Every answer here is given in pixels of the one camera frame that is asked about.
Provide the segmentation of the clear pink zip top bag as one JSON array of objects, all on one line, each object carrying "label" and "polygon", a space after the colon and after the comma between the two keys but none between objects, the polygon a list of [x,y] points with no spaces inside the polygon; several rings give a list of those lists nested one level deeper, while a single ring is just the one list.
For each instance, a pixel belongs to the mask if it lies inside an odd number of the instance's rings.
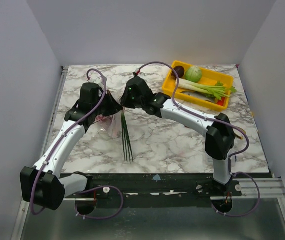
[{"label": "clear pink zip top bag", "polygon": [[114,114],[112,116],[108,116],[108,120],[106,122],[98,122],[93,123],[93,125],[98,125],[98,129],[100,131],[105,131],[111,138],[118,138],[122,136],[122,124],[121,124],[121,113],[122,111]]}]

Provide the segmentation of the green chives bunch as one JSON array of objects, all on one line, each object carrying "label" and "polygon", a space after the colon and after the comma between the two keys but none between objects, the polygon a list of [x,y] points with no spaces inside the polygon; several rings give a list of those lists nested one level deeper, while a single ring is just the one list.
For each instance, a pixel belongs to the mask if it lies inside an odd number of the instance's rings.
[{"label": "green chives bunch", "polygon": [[131,163],[134,161],[134,157],[124,110],[121,112],[121,135],[124,160]]}]

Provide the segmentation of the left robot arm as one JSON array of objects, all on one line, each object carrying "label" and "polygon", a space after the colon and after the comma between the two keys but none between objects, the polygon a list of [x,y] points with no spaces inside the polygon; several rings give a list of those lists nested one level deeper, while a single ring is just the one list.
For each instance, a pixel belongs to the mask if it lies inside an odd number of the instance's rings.
[{"label": "left robot arm", "polygon": [[61,178],[63,166],[98,116],[109,117],[122,109],[106,84],[84,83],[79,99],[65,114],[61,130],[52,145],[33,167],[24,167],[20,172],[23,200],[54,211],[64,198],[73,194],[89,197],[94,190],[90,182],[92,177],[75,172]]}]

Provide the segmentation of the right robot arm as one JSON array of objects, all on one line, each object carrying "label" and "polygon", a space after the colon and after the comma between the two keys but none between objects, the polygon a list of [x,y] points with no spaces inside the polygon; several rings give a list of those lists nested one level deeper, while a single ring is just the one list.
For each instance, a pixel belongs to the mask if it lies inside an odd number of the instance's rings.
[{"label": "right robot arm", "polygon": [[148,115],[175,121],[205,137],[205,152],[212,158],[214,167],[213,192],[224,196],[231,190],[229,153],[234,147],[236,135],[225,114],[214,116],[174,103],[169,95],[153,93],[139,76],[126,83],[120,104],[125,108],[142,109]]}]

